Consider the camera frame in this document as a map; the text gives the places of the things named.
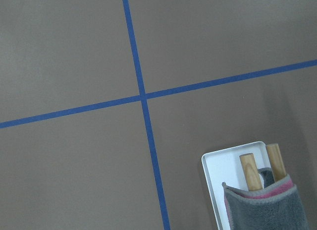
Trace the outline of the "grey and pink cloth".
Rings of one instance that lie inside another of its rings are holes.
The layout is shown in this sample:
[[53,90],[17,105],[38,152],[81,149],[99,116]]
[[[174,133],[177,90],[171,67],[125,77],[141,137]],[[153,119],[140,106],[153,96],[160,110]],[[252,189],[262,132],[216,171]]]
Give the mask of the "grey and pink cloth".
[[287,175],[275,182],[270,168],[258,170],[264,189],[244,191],[222,183],[231,230],[308,230],[297,186]]

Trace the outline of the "white rectangular tray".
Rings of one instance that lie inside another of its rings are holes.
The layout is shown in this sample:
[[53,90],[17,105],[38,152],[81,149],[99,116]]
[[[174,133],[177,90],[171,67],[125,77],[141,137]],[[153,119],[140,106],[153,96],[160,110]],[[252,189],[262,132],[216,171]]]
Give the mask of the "white rectangular tray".
[[202,166],[211,198],[213,212],[219,230],[230,229],[222,183],[234,188],[248,190],[240,156],[254,154],[258,169],[269,168],[266,145],[262,141],[226,148],[202,155]]

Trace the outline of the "wooden rack rod near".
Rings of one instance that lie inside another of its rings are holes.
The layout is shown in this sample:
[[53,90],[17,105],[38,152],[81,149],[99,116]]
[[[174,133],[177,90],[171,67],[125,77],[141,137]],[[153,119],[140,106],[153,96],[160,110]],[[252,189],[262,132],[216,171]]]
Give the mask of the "wooden rack rod near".
[[247,153],[239,156],[249,191],[262,190],[262,182],[255,162],[254,154]]

